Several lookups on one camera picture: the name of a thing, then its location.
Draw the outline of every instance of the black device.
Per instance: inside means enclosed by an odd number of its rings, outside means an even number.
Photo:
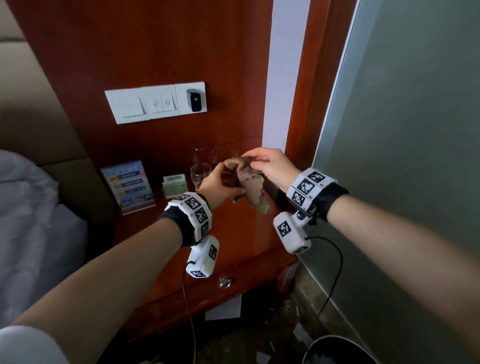
[[[202,111],[202,98],[198,90],[187,90],[188,105],[192,109],[192,112]]]

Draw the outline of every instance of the person's left hand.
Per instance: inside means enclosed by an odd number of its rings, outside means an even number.
[[[225,164],[220,162],[215,169],[205,178],[198,189],[198,193],[205,196],[211,210],[219,207],[227,198],[236,197],[246,193],[244,188],[229,188],[222,185],[221,175]]]

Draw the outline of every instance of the white wristband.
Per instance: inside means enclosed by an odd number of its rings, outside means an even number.
[[[185,215],[194,228],[194,238],[199,242],[208,234],[212,228],[212,212],[208,208],[207,202],[195,192],[185,192],[168,202],[165,210],[170,206],[178,207]]]
[[[332,182],[336,180],[313,168],[308,168],[293,181],[288,188],[287,197],[308,212],[315,197]]]

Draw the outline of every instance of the metal knob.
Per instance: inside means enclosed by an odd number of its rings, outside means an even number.
[[[227,289],[232,284],[232,280],[230,278],[220,278],[220,288]]]

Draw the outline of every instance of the person's right hand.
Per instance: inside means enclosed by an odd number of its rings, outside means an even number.
[[[255,148],[243,154],[242,157],[251,157],[253,161],[250,166],[255,170],[261,170],[285,193],[300,174],[300,170],[280,149]]]

